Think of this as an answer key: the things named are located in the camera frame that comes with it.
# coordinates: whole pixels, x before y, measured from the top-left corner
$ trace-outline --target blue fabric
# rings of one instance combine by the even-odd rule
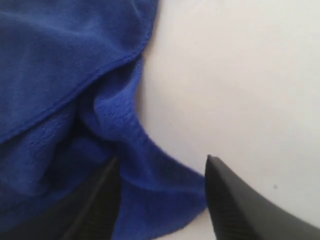
[[[113,155],[122,178],[114,240],[171,233],[206,207],[204,178],[159,149],[135,113],[157,4],[0,2],[0,232]]]

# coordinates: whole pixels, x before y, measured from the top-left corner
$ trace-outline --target microfiber towel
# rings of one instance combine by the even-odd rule
[[[156,0],[0,2],[0,232],[116,155],[114,240],[148,240],[206,207],[204,178],[144,132],[134,95]]]

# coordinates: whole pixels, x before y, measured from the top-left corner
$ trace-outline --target black plastic object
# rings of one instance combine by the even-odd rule
[[[110,240],[121,201],[119,163],[107,160],[72,193],[0,240]]]
[[[320,229],[268,201],[217,157],[208,156],[205,191],[217,240],[320,240]]]

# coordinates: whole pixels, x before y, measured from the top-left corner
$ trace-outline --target blue towel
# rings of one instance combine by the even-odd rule
[[[144,132],[134,95],[157,0],[0,2],[0,232],[120,161],[114,240],[174,232],[206,207],[204,178]]]

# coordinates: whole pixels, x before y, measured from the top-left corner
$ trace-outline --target white surface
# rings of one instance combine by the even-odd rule
[[[169,154],[200,173],[207,154],[219,156],[320,227],[319,9],[318,0],[162,0],[139,98],[142,124]]]

